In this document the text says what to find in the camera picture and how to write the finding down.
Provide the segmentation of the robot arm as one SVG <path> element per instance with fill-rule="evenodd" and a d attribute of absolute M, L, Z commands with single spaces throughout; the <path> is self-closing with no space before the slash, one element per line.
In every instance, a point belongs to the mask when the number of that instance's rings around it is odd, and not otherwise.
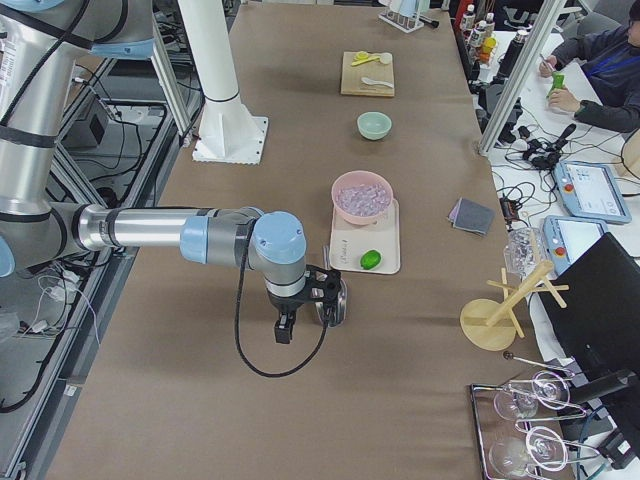
<path fill-rule="evenodd" d="M 5 1 L 1 60 L 1 272 L 72 253 L 175 246 L 192 262 L 262 272 L 287 343 L 308 299 L 306 240 L 287 212 L 195 208 L 107 209 L 50 202 L 45 189 L 61 136 L 73 69 L 93 54 L 147 59 L 154 52 L 148 1 Z"/>

